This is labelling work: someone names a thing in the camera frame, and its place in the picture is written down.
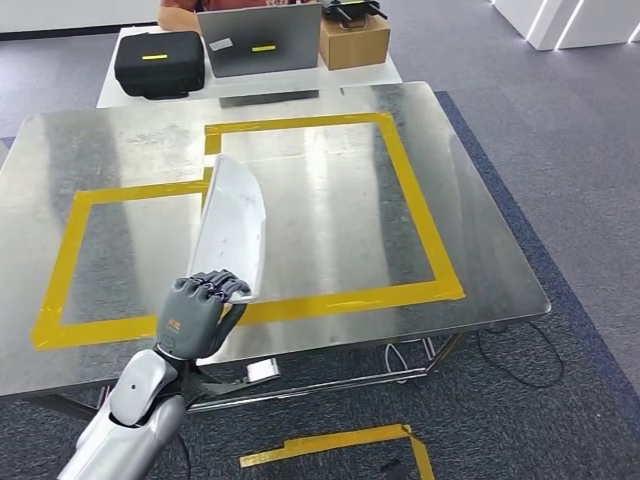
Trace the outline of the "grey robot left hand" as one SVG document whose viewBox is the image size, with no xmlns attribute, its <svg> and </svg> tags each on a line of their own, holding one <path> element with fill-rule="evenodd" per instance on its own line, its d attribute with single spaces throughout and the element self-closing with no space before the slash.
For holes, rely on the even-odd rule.
<svg viewBox="0 0 640 480">
<path fill-rule="evenodd" d="M 246 310 L 231 304 L 250 287 L 223 269 L 176 280 L 158 317 L 155 348 L 182 361 L 208 358 L 220 350 Z"/>
</svg>

